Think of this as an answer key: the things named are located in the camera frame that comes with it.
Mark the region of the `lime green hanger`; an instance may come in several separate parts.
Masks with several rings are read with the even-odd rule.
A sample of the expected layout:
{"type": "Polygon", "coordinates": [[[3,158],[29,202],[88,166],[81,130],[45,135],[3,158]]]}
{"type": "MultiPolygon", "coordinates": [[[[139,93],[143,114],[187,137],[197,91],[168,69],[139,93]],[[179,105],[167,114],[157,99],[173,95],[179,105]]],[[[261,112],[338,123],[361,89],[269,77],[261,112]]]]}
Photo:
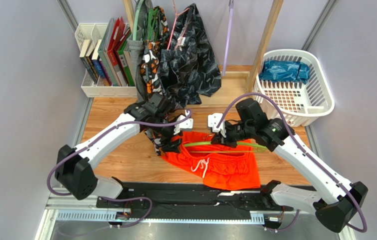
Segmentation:
{"type": "MultiPolygon", "coordinates": [[[[189,147],[196,147],[196,146],[209,146],[209,145],[212,145],[212,143],[208,142],[208,141],[200,141],[200,142],[192,142],[192,143],[184,143],[183,146],[186,147],[186,148],[189,148],[189,147]]],[[[239,141],[237,143],[237,145],[239,146],[248,146],[248,147],[251,147],[252,150],[239,150],[238,153],[261,153],[261,152],[264,152],[265,150],[267,150],[267,148],[265,146],[262,146],[262,145],[259,145],[259,144],[256,144],[256,143],[250,143],[250,142],[243,142],[243,141],[239,141]]]]}

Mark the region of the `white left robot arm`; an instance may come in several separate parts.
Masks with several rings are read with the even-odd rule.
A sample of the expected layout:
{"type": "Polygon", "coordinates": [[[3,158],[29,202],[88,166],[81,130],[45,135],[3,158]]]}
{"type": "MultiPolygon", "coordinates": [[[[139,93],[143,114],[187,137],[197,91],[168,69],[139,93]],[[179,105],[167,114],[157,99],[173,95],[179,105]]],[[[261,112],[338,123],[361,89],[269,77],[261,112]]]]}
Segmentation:
{"type": "Polygon", "coordinates": [[[95,175],[94,169],[114,149],[145,130],[152,130],[159,136],[160,151],[176,152],[181,141],[172,141],[172,138],[183,130],[192,129],[193,119],[192,112],[186,110],[168,120],[170,109],[171,102],[154,93],[148,100],[130,104],[113,123],[89,140],[75,147],[62,146],[58,150],[56,166],[47,177],[50,192],[60,195],[51,185],[51,178],[55,178],[67,190],[65,195],[77,200],[90,195],[117,198],[123,191],[122,184],[116,178],[95,175]]]}

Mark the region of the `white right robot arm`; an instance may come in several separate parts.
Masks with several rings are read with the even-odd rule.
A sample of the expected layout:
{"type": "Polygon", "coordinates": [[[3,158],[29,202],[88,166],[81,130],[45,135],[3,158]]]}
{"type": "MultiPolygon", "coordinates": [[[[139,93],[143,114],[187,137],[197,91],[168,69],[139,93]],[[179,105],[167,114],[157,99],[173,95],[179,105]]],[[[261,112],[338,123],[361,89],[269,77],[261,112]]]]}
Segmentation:
{"type": "Polygon", "coordinates": [[[225,120],[222,113],[208,116],[207,127],[214,134],[211,143],[235,148],[239,141],[255,140],[290,163],[314,188],[305,190],[272,180],[261,190],[264,201],[312,214],[334,233],[348,227],[356,214],[365,221],[361,206],[368,188],[362,182],[351,182],[332,170],[285,120],[269,119],[258,101],[247,98],[235,107],[240,117],[236,123],[225,120]]]}

